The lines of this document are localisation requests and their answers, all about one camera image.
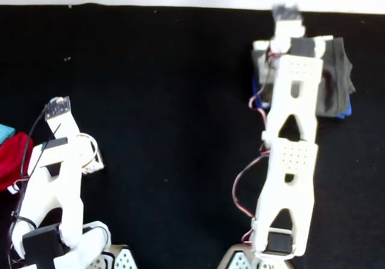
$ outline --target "white plastic part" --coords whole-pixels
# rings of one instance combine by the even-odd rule
[[[275,37],[303,37],[305,27],[302,26],[302,20],[278,20],[276,21]]]
[[[66,98],[63,97],[54,97],[51,99],[53,102],[62,102]],[[56,117],[51,117],[50,115],[46,116],[47,124],[54,133],[55,138],[75,138],[77,142],[77,152],[79,153],[79,158],[82,159],[82,164],[87,164],[87,166],[82,168],[83,174],[90,174],[96,171],[102,170],[104,164],[100,156],[100,152],[97,150],[96,157],[92,160],[90,156],[94,155],[94,150],[91,146],[91,141],[96,142],[92,137],[92,140],[89,138],[83,137],[85,134],[80,133],[79,127],[75,122],[75,119],[72,116],[71,110],[69,109],[65,113],[62,113]]]
[[[67,246],[74,247],[82,235],[83,203],[80,199],[81,164],[76,157],[73,139],[68,139],[67,144],[45,149],[39,159],[41,151],[41,145],[32,151],[28,174],[31,174],[35,166],[36,168],[28,181],[19,215],[39,226],[49,211],[61,207],[63,214],[59,229],[62,241]],[[58,162],[61,163],[60,174],[51,177],[45,166]],[[25,253],[22,237],[32,230],[29,223],[21,220],[16,222],[13,229],[12,242],[21,258]]]
[[[67,254],[54,259],[55,269],[87,268],[103,250],[111,245],[111,234],[106,225],[92,222],[84,225],[94,229],[82,235],[79,244]]]
[[[284,55],[278,61],[271,110],[262,133],[265,145],[270,148],[268,173],[258,198],[251,236],[256,257],[264,262],[301,256],[306,249],[314,204],[313,174],[318,150],[315,108],[321,73],[322,60],[317,58]],[[292,96],[293,84],[300,86],[298,96]],[[301,141],[279,138],[290,115],[297,121]],[[293,179],[286,182],[286,174]],[[282,209],[289,210],[293,224],[292,230],[286,230],[293,238],[292,253],[286,256],[266,254],[269,232],[283,232],[271,228]]]
[[[251,264],[247,260],[245,253],[236,252],[233,255],[232,260],[230,261],[227,269],[255,269],[251,267]]]
[[[61,99],[58,97],[52,99],[52,102]],[[45,147],[45,144],[34,147],[28,166],[30,179],[19,215],[30,219],[39,227],[49,211],[62,208],[59,226],[61,240],[65,245],[74,248],[82,238],[83,202],[80,199],[81,178],[84,171],[82,166],[85,158],[91,160],[90,156],[93,156],[94,152],[89,139],[78,137],[79,129],[70,111],[57,117],[49,117],[47,122],[55,136],[66,137],[67,143],[54,147]],[[51,177],[46,166],[56,163],[60,163],[60,173]],[[25,255],[22,237],[33,229],[29,223],[22,220],[18,220],[15,224],[12,242],[21,258]]]
[[[129,249],[122,249],[115,259],[114,269],[138,269]]]
[[[277,62],[271,109],[266,118],[262,139],[270,147],[278,138],[286,119],[294,115],[301,139],[314,143],[317,120],[315,108],[318,85],[321,81],[322,60],[284,55]],[[291,95],[292,86],[299,86],[299,95]]]
[[[20,188],[15,185],[14,187],[11,185],[11,186],[8,186],[7,190],[12,194],[12,195],[15,195],[16,193],[19,192]]]
[[[269,42],[267,40],[256,40],[253,42],[254,51],[265,51],[269,47]]]

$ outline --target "black wire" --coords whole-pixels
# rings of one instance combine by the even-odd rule
[[[35,120],[34,124],[32,125],[31,129],[29,130],[28,138],[27,138],[27,141],[26,141],[26,144],[25,144],[25,147],[24,147],[23,158],[22,158],[22,165],[21,165],[21,168],[20,168],[20,177],[22,177],[22,178],[26,177],[24,175],[24,165],[25,165],[26,152],[28,150],[29,142],[31,141],[32,133],[35,130],[35,127],[36,127],[37,123],[39,122],[39,120],[44,116],[44,113],[46,112],[46,110],[47,110],[47,105],[44,106],[43,110],[38,115],[37,119]]]
[[[22,158],[22,163],[21,163],[21,167],[20,167],[20,176],[21,176],[21,178],[25,177],[25,175],[24,175],[25,159],[26,159],[26,153],[27,153],[27,150],[28,150],[28,145],[29,145],[29,142],[31,141],[32,133],[35,130],[35,127],[36,127],[37,123],[39,122],[39,120],[42,119],[42,117],[44,116],[44,113],[46,112],[46,110],[47,110],[47,105],[44,106],[43,110],[38,115],[38,117],[36,118],[35,122],[33,123],[32,127],[31,127],[31,129],[29,130],[28,138],[27,138],[27,141],[26,141],[25,146],[24,146],[23,158]],[[40,156],[39,156],[38,159],[40,159],[40,157],[42,156],[42,154],[43,154],[43,152],[45,150],[45,147],[42,148],[42,152],[40,153]],[[33,168],[32,172],[31,172],[31,176],[34,173],[35,168],[36,168],[36,165],[35,165],[35,167]],[[19,201],[17,202],[16,209],[13,211],[13,215],[18,216],[18,213],[20,211],[20,208],[22,206],[23,199],[24,199],[24,196],[25,196],[25,191],[26,191],[26,186],[27,186],[26,183],[28,183],[28,182],[24,182],[24,183],[22,183],[20,185],[20,197],[19,197]],[[9,231],[8,231],[7,258],[8,258],[8,266],[10,267],[10,269],[13,269],[13,265],[12,265],[12,261],[11,261],[11,248],[10,247],[12,245],[12,233],[13,233],[13,229],[14,229],[14,226],[16,224],[16,221],[17,221],[17,218],[15,218],[11,222],[11,226],[10,226]]]
[[[108,244],[108,232],[107,232],[106,228],[104,228],[104,227],[102,227],[102,226],[91,227],[91,230],[92,230],[92,229],[96,229],[96,228],[101,228],[101,229],[103,229],[104,232],[106,233],[107,238],[106,238],[106,244],[104,245],[104,248],[105,248],[105,247],[107,246],[107,244]]]

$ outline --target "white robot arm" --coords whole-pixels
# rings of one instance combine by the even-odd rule
[[[322,75],[324,40],[329,37],[305,39],[299,12],[295,8],[279,9],[274,10],[274,37],[269,42],[253,43],[254,50],[266,52],[259,60],[260,81],[270,79],[274,83],[271,108],[262,132],[263,144],[269,151],[266,181],[251,221],[250,246],[230,249],[240,251],[236,253],[238,255],[244,254],[237,255],[240,258],[237,262],[235,254],[230,258],[228,253],[220,269],[243,268],[236,265],[240,264],[240,260],[250,263],[245,268],[290,268],[286,261],[302,256],[306,249],[314,204],[313,174],[318,151],[315,110]],[[274,55],[274,68],[271,70],[266,68],[266,55]],[[299,141],[279,137],[289,116],[295,117],[300,132]],[[291,229],[272,226],[282,210],[289,211]]]
[[[104,167],[97,143],[81,134],[68,97],[52,99],[45,118],[56,139],[36,146],[28,167],[29,181],[11,235],[28,268],[86,268],[111,245],[106,225],[83,225],[82,174]],[[50,170],[52,165],[59,170]],[[62,208],[60,224],[38,228],[47,213]]]

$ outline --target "white plastic bracket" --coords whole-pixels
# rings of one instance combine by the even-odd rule
[[[258,198],[252,248],[261,260],[286,260],[301,256],[306,249],[314,204],[313,174],[318,146],[315,144],[315,116],[318,85],[321,81],[322,60],[284,55],[277,62],[271,110],[266,118],[262,139],[270,148],[268,173]],[[292,86],[299,94],[292,95]],[[286,119],[293,115],[301,140],[289,141],[279,137]],[[292,252],[286,256],[266,254],[271,224],[282,209],[288,209],[292,220]]]

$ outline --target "black fabric surface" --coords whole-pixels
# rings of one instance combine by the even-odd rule
[[[0,7],[0,21],[0,123],[28,131],[51,97],[69,95],[102,150],[106,169],[82,181],[84,221],[106,223],[140,268],[216,268],[250,227],[231,187],[260,145],[260,117],[247,108],[250,49],[271,37],[271,13]],[[304,22],[308,36],[344,37],[357,92],[351,117],[321,120],[312,227],[293,263],[384,268],[385,17],[305,13]],[[35,142],[50,136],[41,122]],[[249,208],[265,170],[240,183]],[[16,199],[0,194],[1,268]]]

